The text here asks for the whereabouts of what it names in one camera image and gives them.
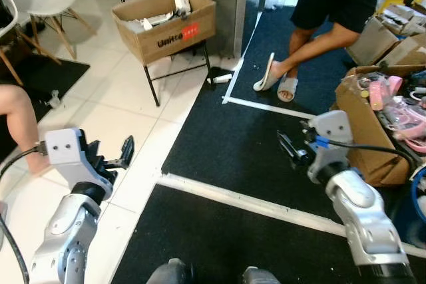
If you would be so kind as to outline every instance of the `robotic arm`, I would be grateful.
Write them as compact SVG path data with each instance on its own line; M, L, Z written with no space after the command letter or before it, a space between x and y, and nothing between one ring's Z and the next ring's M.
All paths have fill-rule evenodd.
M349 167L348 149L328 143L352 143L346 113L331 111L302 122L302 126L306 142L313 143L316 151L308 176L325 188L345 225L363 283L416 283L398 232L384 212L382 197L363 181L356 169ZM307 152L296 150L285 134L279 133L278 138L293 163L310 162Z
M61 200L46 227L44 241L29 267L30 284L82 284L99 206L111 196L117 176L108 169L128 168L134 140L127 138L120 159L113 161L97 156L99 141L88 145L84 132L75 128L46 133L41 146L72 191Z

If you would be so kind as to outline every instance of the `black shorts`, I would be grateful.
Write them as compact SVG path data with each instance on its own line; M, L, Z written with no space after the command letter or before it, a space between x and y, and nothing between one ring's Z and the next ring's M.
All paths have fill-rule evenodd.
M377 0L299 0L292 22L302 29L315 29L329 16L330 21L361 33L376 4Z

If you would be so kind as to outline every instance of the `red logo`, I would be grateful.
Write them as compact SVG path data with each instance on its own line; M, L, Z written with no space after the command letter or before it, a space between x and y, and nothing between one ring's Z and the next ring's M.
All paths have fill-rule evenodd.
M193 23L192 25L189 25L182 29L182 34L184 35L183 39L188 40L194 38L199 32L199 24Z

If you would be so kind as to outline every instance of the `black cable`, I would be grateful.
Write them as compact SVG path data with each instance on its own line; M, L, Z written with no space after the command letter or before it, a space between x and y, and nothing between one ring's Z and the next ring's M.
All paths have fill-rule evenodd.
M408 154L406 154L405 152L400 151L400 150L384 148L383 146L370 146L368 144L348 144L348 143L337 142L337 141L333 141L333 140L329 140L328 143L333 144L334 146L342 146L344 148L363 149L363 150L371 150L371 151L397 154L398 156L401 156L402 158L404 158L408 161L410 174L412 174L415 170L415 164L414 164L414 160L412 159L412 157L409 156Z
M9 229L6 226L6 222L5 220L1 217L0 215L0 229L3 231L3 233L5 234L5 237L7 239L7 241L9 241L13 253L16 256L16 260L18 261L19 264L19 268L21 269L21 273L22 273L22 277L24 279L24 283L25 284L29 284L29 274L28 274L28 269L27 266L25 265L25 261L24 258L22 256L21 251L19 251L19 247L16 244L15 239L13 238L11 232L9 231Z
M30 154L30 153L33 153L33 152L37 152L37 150L38 150L38 147L34 147L34 148L31 148L31 149L29 149L29 150L27 150L27 151L24 151L24 152L22 152L22 153L20 153L20 154L18 154L17 156L15 156L15 157L13 157L13 158L11 158L7 163L6 163L6 165L5 166L3 166L3 168L1 169L1 171L0 171L0 180L1 180L1 177L3 176L3 174L6 172L6 170L7 169L9 169L10 168L10 166L12 165L12 164L14 164L17 160L19 160L20 158L23 158L24 156L26 156L26 155L28 155L28 154Z
M18 154L17 156L11 158L6 163L6 165L1 169L1 171L0 171L0 180L1 180L1 177L3 176L3 174L6 172L6 170L8 168L10 168L11 165L14 164L17 160L19 160L20 158L23 158L27 154L30 154L30 153L33 153L33 152L37 152L37 151L38 151L38 147L35 146L34 148L31 148L31 149L29 149L27 151L24 151L24 152ZM27 266L25 265L25 261L24 261L24 258L22 256L22 253L21 253L21 251L19 251L18 245L16 244L15 239L13 238L11 232L9 231L9 228L6 225L5 220L3 219L3 217L1 215L0 215L0 229L3 231L3 233L5 234L5 237L6 237L7 241L9 241L9 243L10 243L10 245L12 247L13 253L16 256L16 260L18 261L19 268L21 269L21 273L22 273L22 277L23 277L24 283L25 284L29 284L28 269L27 269Z

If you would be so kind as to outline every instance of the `tiled floor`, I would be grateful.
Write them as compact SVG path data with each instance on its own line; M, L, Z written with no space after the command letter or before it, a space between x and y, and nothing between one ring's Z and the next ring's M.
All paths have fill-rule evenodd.
M295 5L297 0L281 0ZM205 68L155 82L161 107L151 97L141 65L123 45L110 8L119 0L78 0L75 10L93 24L98 34L90 36L72 19L64 18L64 28L77 51L77 60L90 69L70 89L62 105L39 123L41 136L48 130L76 126L87 139L101 140L100 152L107 158L120 154L124 139L132 134L136 152L132 165L120 172L113 197L102 204L98 233L89 251L86 280L108 283L125 251L150 191L160 175L160 167L173 145L206 76ZM41 44L58 57L70 59L56 34L47 28ZM177 56L150 66L152 75L177 70L200 62L201 57ZM213 57L213 64L225 65ZM27 173L25 161L17 162L0 184L0 199L9 204L7 224L15 236L27 264L43 238L44 228L62 196L69 189L56 171L42 178ZM0 251L2 283L21 283L17 262L8 243Z

